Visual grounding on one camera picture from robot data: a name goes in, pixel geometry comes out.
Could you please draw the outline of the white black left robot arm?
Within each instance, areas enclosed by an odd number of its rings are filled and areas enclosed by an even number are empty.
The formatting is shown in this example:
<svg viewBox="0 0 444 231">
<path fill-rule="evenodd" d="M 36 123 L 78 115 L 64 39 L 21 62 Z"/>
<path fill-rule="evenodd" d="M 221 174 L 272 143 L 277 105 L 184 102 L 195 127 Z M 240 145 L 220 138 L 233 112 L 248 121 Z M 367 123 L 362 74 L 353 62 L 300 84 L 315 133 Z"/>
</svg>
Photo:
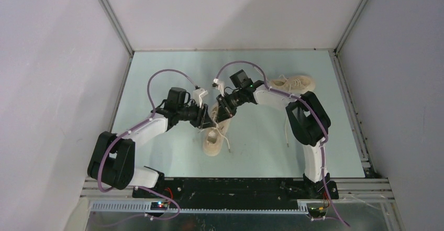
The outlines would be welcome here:
<svg viewBox="0 0 444 231">
<path fill-rule="evenodd" d="M 166 133 L 181 121 L 204 129 L 214 125 L 203 98 L 208 91 L 197 88 L 192 93 L 172 87 L 168 96 L 152 110 L 147 119 L 123 132 L 102 132 L 96 142 L 87 174 L 100 184 L 123 190 L 128 186 L 144 186 L 152 197 L 165 193 L 165 183 L 159 180 L 161 172 L 149 167 L 137 167 L 136 151 L 151 139 Z"/>
</svg>

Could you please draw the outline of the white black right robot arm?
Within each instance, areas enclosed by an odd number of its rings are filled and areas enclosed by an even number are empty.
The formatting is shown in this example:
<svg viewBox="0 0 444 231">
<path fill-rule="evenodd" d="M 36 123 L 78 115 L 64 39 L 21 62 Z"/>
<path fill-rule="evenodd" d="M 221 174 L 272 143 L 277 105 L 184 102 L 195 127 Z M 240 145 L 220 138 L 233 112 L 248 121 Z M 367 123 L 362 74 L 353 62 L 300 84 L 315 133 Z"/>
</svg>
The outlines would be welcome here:
<svg viewBox="0 0 444 231">
<path fill-rule="evenodd" d="M 328 173 L 324 144 L 328 141 L 331 120 L 317 96 L 311 91 L 291 94 L 269 86 L 262 80 L 253 82 L 244 70 L 236 72 L 230 79 L 235 86 L 231 93 L 225 92 L 219 79 L 214 80 L 213 86 L 221 92 L 216 98 L 216 122 L 233 118 L 237 108 L 245 103 L 265 105 L 286 112 L 291 131 L 303 146 L 304 177 L 309 179 L 304 185 L 305 193 L 313 199 L 323 195 L 326 187 L 322 180 Z"/>
</svg>

